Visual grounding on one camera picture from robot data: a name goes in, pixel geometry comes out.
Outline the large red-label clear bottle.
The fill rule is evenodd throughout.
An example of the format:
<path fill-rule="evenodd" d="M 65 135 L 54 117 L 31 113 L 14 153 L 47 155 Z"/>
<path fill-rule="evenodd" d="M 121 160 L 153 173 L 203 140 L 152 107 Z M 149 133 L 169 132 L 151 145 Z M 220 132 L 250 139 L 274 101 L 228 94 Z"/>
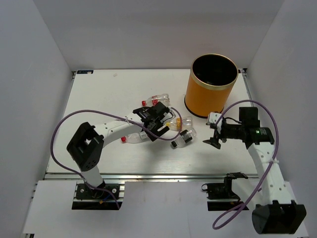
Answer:
<path fill-rule="evenodd" d="M 145 131 L 137 132 L 121 138 L 122 143 L 139 144 L 148 139 Z"/>

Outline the black-cap black-label bottle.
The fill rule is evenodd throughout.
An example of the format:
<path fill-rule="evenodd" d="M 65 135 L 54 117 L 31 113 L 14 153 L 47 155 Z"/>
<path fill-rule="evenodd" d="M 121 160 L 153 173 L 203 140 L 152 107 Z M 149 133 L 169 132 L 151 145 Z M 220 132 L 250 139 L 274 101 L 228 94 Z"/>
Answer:
<path fill-rule="evenodd" d="M 173 149 L 183 148 L 190 143 L 192 143 L 197 136 L 197 132 L 194 128 L 183 130 L 178 137 L 171 142 L 171 147 Z"/>

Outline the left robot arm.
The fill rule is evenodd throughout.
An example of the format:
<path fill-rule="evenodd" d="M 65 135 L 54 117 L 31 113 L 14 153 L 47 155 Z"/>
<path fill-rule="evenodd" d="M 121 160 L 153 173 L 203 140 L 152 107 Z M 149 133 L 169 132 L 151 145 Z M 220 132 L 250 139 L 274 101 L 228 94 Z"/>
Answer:
<path fill-rule="evenodd" d="M 151 141 L 169 131 L 166 122 L 175 118 L 175 113 L 159 102 L 152 107 L 134 109 L 123 118 L 99 125 L 82 123 L 68 143 L 66 150 L 89 184 L 87 191 L 94 198 L 104 194 L 104 181 L 98 169 L 102 150 L 108 144 L 133 133 L 145 131 Z"/>

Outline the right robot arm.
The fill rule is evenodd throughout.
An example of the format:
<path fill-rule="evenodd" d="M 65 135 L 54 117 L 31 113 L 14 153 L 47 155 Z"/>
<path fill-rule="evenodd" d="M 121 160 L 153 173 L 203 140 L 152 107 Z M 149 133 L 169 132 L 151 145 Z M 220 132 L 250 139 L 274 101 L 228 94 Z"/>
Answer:
<path fill-rule="evenodd" d="M 261 127 L 258 108 L 240 107 L 239 123 L 229 124 L 219 113 L 210 113 L 207 124 L 214 129 L 213 136 L 204 140 L 217 149 L 228 139 L 241 140 L 250 154 L 260 181 L 257 186 L 242 173 L 225 177 L 224 193 L 238 196 L 243 203 L 240 209 L 252 211 L 252 224 L 258 234 L 294 234 L 307 212 L 289 193 L 278 161 L 273 155 L 275 138 L 268 127 Z"/>

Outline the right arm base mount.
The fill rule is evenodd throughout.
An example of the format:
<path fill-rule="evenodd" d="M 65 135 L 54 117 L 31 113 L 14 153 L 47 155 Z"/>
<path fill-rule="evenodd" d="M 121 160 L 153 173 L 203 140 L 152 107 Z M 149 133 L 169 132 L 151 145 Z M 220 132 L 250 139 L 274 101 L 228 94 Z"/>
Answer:
<path fill-rule="evenodd" d="M 227 211 L 243 203 L 225 183 L 205 183 L 201 188 L 207 194 L 208 211 Z"/>

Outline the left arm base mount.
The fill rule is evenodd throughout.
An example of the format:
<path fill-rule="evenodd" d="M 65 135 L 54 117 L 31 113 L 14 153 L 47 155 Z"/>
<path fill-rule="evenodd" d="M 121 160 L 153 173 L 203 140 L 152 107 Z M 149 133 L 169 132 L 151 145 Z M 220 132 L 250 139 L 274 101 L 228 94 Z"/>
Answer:
<path fill-rule="evenodd" d="M 105 189 L 109 190 L 121 207 L 124 197 L 124 185 L 108 183 Z M 92 190 L 84 183 L 77 183 L 75 187 L 72 210 L 119 210 L 112 195 L 100 190 Z"/>

